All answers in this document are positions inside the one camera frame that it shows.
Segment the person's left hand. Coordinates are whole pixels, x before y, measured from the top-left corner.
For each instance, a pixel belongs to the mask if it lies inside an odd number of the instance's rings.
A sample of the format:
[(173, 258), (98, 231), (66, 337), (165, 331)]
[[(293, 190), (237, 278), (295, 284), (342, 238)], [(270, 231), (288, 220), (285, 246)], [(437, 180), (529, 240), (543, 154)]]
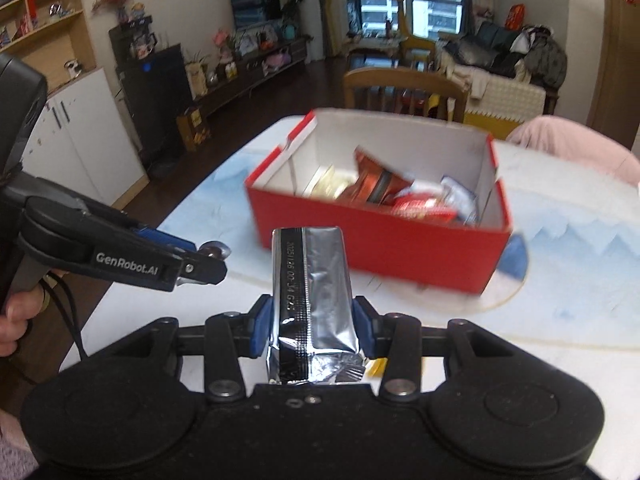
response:
[(48, 304), (48, 295), (40, 285), (29, 292), (17, 292), (6, 302), (6, 310), (0, 318), (0, 356), (6, 358), (17, 349), (27, 332), (28, 322)]

